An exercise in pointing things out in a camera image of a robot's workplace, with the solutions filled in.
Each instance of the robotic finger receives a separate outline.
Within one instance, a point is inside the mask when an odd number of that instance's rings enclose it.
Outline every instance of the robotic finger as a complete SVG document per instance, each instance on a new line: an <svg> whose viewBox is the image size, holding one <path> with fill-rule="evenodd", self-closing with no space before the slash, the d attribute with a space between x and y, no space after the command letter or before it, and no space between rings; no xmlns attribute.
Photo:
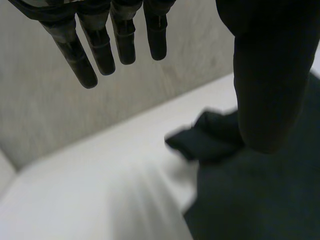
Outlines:
<svg viewBox="0 0 320 240"><path fill-rule="evenodd" d="M110 0L87 0L79 2L77 8L80 24L95 62L100 73L105 76L113 74L116 70L106 29L110 4Z"/></svg>
<svg viewBox="0 0 320 240"><path fill-rule="evenodd" d="M97 76L76 33L74 16L59 22L40 23L53 37L81 85L86 89L94 88L98 84Z"/></svg>
<svg viewBox="0 0 320 240"><path fill-rule="evenodd" d="M122 64L133 64L136 60L135 25L133 18L142 6L142 0L134 3L112 0L110 17L119 58Z"/></svg>

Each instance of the rubber fingertip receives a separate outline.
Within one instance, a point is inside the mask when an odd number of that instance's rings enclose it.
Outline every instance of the rubber fingertip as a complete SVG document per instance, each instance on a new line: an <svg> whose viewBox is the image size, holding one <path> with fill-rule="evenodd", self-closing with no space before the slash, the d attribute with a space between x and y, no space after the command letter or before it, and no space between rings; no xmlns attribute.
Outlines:
<svg viewBox="0 0 320 240"><path fill-rule="evenodd" d="M76 62L69 62L69 64L84 88L92 89L97 86L97 75L86 56Z"/></svg>
<svg viewBox="0 0 320 240"><path fill-rule="evenodd" d="M160 61L167 56L166 29L161 31L147 28L150 53L154 60Z"/></svg>
<svg viewBox="0 0 320 240"><path fill-rule="evenodd" d="M130 65L136 61L136 50L134 44L134 35L117 36L116 44L120 62L123 65Z"/></svg>

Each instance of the robotic hand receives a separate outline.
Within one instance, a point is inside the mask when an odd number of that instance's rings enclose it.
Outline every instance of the robotic hand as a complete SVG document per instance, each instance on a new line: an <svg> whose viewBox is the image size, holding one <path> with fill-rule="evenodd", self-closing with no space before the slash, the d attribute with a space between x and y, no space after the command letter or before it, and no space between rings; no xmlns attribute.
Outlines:
<svg viewBox="0 0 320 240"><path fill-rule="evenodd" d="M97 76L76 33L75 14L88 40L102 75L116 70L106 22L110 14L122 64L135 62L133 18L143 4L151 56L162 60L167 54L167 17L175 0L9 0L28 18L39 21L51 34L82 86L97 85Z"/></svg>

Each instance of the dark fabric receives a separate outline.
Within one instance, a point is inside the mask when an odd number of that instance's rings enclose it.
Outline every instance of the dark fabric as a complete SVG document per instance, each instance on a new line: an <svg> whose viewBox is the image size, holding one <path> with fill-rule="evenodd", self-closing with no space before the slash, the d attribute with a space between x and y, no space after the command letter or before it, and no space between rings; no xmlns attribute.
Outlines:
<svg viewBox="0 0 320 240"><path fill-rule="evenodd" d="M210 144L233 146L237 135L233 117L218 117L206 123ZM221 125L230 121L229 129ZM199 159L197 199L184 218L195 240L318 240L320 239L320 80L310 76L303 110L289 141L275 154L261 154L247 146L237 151L210 146L202 137L190 138L185 130L167 139L169 146L184 154L190 151Z"/></svg>
<svg viewBox="0 0 320 240"><path fill-rule="evenodd" d="M244 142L274 153L300 113L320 39L319 0L216 0L234 34L234 86Z"/></svg>

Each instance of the gray wall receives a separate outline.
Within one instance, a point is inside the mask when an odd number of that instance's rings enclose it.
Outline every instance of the gray wall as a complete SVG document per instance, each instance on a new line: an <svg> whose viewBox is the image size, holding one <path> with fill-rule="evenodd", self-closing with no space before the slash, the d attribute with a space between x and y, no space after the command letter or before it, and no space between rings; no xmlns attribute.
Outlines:
<svg viewBox="0 0 320 240"><path fill-rule="evenodd" d="M81 87L51 36L0 2L0 148L19 169L141 111L232 72L233 36L213 0L178 0L168 15L168 55L151 59L143 11L134 19L136 62ZM77 26L98 73L84 34Z"/></svg>

